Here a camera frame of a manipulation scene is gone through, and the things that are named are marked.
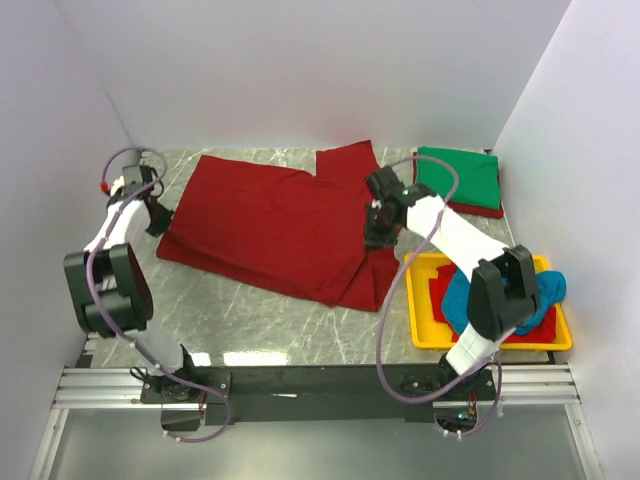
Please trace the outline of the dark red t-shirt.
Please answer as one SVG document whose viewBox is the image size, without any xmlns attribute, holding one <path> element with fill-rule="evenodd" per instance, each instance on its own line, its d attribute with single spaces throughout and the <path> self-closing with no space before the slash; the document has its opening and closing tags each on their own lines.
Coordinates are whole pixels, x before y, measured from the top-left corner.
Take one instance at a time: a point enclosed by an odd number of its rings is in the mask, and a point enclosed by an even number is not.
<svg viewBox="0 0 640 480">
<path fill-rule="evenodd" d="M 330 307 L 380 309 L 399 262 L 364 244 L 370 141 L 317 152 L 315 173 L 200 158 L 158 258 Z"/>
</svg>

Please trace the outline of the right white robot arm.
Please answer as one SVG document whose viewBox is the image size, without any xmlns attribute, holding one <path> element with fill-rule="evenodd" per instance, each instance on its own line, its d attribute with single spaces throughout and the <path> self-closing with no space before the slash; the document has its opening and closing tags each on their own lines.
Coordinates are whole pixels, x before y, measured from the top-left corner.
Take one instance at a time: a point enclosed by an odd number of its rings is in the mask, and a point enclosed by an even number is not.
<svg viewBox="0 0 640 480">
<path fill-rule="evenodd" d="M 468 325 L 441 361 L 439 387 L 460 399 L 474 386 L 472 369 L 540 309 L 531 253 L 483 233 L 423 184 L 406 186 L 391 167 L 370 174 L 373 202 L 366 207 L 365 245 L 392 246 L 404 228 L 440 250 L 470 283 Z"/>
</svg>

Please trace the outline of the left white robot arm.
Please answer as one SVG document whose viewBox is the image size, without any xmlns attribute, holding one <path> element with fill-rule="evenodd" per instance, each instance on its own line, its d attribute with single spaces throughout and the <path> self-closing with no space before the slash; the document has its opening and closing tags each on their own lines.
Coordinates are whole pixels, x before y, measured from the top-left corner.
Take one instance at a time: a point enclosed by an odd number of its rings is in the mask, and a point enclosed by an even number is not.
<svg viewBox="0 0 640 480">
<path fill-rule="evenodd" d="M 141 234 L 158 237 L 170 226 L 173 212 L 153 193 L 162 186 L 148 165 L 125 167 L 111 185 L 102 183 L 107 217 L 82 251 L 65 256 L 63 268 L 80 328 L 126 341 L 146 363 L 132 375 L 186 402 L 199 392 L 200 378 L 186 348 L 153 320 L 151 291 L 132 246 Z"/>
</svg>

